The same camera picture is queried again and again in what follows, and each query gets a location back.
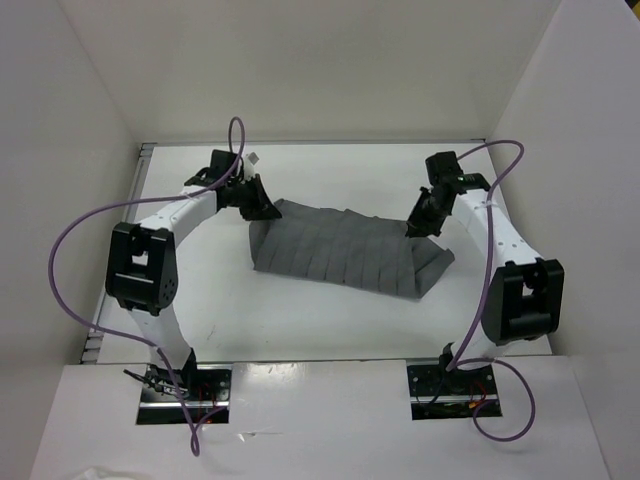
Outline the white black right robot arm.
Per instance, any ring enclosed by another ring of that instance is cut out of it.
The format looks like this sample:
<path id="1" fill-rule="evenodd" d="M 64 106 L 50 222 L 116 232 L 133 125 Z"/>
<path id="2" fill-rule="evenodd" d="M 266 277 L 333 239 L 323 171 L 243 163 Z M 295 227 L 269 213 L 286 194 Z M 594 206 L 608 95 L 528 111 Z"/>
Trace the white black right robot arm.
<path id="1" fill-rule="evenodd" d="M 534 341 L 559 327 L 565 271 L 531 247 L 494 200 L 498 181 L 466 173 L 456 153 L 425 160 L 429 185 L 407 221 L 410 237 L 438 236 L 448 218 L 460 223 L 486 258 L 479 305 L 462 340 L 444 347 L 438 380 L 462 392 L 473 371 L 487 366 L 510 344 Z"/>

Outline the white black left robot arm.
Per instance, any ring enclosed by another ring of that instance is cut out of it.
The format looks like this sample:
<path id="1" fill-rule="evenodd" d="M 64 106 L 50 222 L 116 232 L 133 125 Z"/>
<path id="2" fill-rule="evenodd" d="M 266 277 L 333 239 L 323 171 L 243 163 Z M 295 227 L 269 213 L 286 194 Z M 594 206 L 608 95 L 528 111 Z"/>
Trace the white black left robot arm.
<path id="1" fill-rule="evenodd" d="M 126 310 L 151 343 L 150 373 L 143 380 L 176 399 L 203 388 L 196 355 L 184 338 L 173 301 L 179 286 L 176 251 L 201 223 L 225 208 L 246 221 L 276 220 L 255 169 L 258 157 L 214 150 L 210 164 L 189 178 L 180 193 L 138 223 L 121 222 L 112 231 L 106 293 Z"/>

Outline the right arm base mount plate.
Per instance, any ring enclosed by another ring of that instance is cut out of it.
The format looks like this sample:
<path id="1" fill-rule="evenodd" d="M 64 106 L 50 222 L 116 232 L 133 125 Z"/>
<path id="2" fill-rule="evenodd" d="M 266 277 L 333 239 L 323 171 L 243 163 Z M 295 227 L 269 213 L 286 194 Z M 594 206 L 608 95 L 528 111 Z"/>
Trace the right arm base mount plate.
<path id="1" fill-rule="evenodd" d="M 498 390 L 490 366 L 447 373 L 435 363 L 406 367 L 411 416 L 414 421 L 501 417 Z"/>

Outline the grey pleated skirt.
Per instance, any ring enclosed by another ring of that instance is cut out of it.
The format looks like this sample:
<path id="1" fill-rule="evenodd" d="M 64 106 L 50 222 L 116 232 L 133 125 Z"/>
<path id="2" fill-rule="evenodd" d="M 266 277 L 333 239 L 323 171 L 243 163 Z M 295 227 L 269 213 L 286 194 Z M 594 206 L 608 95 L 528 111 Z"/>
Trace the grey pleated skirt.
<path id="1" fill-rule="evenodd" d="M 432 240 L 408 237 L 401 220 L 284 199 L 275 206 L 280 219 L 249 226 L 259 272 L 419 300 L 455 261 Z"/>

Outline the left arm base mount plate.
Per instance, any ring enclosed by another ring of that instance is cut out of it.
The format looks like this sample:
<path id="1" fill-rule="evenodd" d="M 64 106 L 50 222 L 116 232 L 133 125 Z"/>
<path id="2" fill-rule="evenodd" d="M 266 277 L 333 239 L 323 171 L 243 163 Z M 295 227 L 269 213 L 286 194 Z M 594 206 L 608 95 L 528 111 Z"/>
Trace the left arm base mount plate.
<path id="1" fill-rule="evenodd" d="M 136 424 L 178 425 L 186 418 L 175 386 L 166 372 L 149 365 L 143 375 L 125 370 L 142 384 Z M 194 424 L 228 424 L 232 370 L 230 366 L 205 366 L 195 372 L 190 389 L 181 385 L 186 409 Z"/>

